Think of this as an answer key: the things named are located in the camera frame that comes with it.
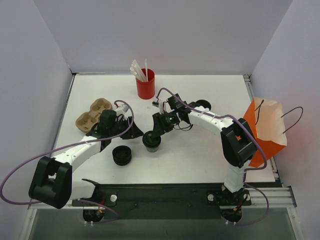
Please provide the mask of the black cup lid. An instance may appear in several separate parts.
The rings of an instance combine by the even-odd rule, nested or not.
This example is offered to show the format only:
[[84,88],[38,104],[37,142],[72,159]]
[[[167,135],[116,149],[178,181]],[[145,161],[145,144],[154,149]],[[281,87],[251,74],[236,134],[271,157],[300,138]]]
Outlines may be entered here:
[[153,137],[153,131],[147,131],[142,137],[142,143],[146,148],[157,148],[161,144],[161,137]]

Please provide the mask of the black paper coffee cup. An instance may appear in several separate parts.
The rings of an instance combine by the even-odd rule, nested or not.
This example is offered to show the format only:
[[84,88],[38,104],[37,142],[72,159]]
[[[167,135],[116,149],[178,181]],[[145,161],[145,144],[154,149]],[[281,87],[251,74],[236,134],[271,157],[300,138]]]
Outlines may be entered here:
[[159,149],[159,146],[146,146],[146,150],[150,153],[155,153],[157,152]]

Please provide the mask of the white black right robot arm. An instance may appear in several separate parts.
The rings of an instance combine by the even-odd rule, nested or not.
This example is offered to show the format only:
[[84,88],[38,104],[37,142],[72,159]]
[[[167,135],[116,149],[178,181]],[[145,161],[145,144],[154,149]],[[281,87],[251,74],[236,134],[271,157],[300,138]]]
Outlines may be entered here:
[[228,172],[223,183],[221,197],[227,204],[233,204],[240,197],[239,191],[244,188],[245,169],[257,151],[255,139],[249,124],[243,118],[238,122],[228,118],[218,118],[211,112],[211,105],[206,100],[187,103],[180,102],[175,94],[167,100],[154,99],[152,105],[159,112],[152,115],[153,130],[144,134],[143,144],[146,147],[158,147],[161,136],[172,131],[181,122],[191,127],[198,126],[220,136],[223,155],[228,162]]

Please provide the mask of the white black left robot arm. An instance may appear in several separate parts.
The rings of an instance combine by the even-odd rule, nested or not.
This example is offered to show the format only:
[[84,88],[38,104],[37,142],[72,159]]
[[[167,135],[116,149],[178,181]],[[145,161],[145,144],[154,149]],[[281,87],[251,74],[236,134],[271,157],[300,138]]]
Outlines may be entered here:
[[89,180],[74,180],[73,172],[86,160],[102,152],[113,138],[130,140],[143,134],[133,117],[104,110],[78,145],[54,157],[43,156],[39,159],[29,187],[29,197],[56,209],[77,199],[84,199],[91,206],[97,205],[102,193],[96,189],[96,184]]

